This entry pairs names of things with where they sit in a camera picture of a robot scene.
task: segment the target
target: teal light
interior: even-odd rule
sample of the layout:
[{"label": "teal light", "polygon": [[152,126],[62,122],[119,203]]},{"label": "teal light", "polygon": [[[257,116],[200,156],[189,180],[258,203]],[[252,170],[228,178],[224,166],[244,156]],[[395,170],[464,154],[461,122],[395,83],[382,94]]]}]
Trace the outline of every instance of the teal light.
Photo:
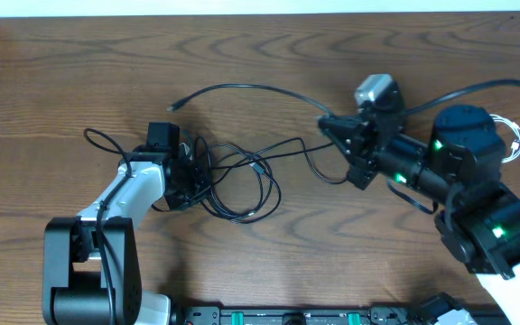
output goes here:
[{"label": "teal light", "polygon": [[439,150],[442,148],[442,143],[439,140],[434,141],[434,150]]},{"label": "teal light", "polygon": [[504,234],[505,234],[505,230],[503,230],[503,228],[501,228],[501,227],[493,228],[493,235],[495,235],[495,237],[501,238],[501,236],[503,236]]},{"label": "teal light", "polygon": [[403,175],[401,175],[401,174],[396,174],[395,175],[395,180],[398,181],[398,182],[406,184],[406,178]]}]

